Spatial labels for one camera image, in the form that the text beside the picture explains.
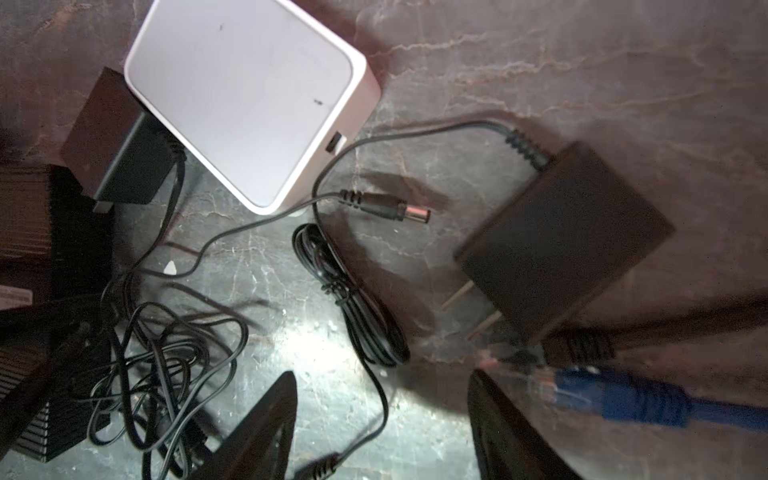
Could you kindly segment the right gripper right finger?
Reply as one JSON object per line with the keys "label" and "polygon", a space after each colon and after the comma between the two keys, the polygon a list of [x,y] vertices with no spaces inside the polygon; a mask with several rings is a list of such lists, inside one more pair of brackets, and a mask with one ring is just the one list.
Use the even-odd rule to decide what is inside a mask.
{"label": "right gripper right finger", "polygon": [[467,403],[482,479],[580,477],[482,370],[470,376]]}

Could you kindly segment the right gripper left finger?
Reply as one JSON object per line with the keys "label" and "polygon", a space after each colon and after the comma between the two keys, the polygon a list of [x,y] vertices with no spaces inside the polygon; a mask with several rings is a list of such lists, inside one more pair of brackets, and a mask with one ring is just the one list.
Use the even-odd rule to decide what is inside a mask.
{"label": "right gripper left finger", "polygon": [[284,372],[193,479],[283,479],[297,415],[297,384]]}

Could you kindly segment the black power adapter with cable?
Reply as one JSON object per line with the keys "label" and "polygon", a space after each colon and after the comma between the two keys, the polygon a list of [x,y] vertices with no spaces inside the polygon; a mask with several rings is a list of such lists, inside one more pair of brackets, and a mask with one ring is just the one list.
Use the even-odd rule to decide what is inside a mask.
{"label": "black power adapter with cable", "polygon": [[[484,129],[536,171],[456,252],[462,271],[526,344],[543,340],[672,233],[667,218],[582,143],[550,154],[523,132],[490,120]],[[340,308],[366,370],[406,364],[410,350],[388,307],[357,280],[320,218],[298,227],[295,255]]]}

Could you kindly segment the black network switch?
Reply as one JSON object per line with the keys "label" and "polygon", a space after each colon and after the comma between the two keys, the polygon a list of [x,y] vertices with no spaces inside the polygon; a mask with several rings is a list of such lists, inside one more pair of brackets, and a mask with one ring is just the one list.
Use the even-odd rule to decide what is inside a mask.
{"label": "black network switch", "polygon": [[71,171],[1,168],[1,451],[48,462],[83,441],[87,395],[110,359],[99,305],[112,278],[114,216]]}

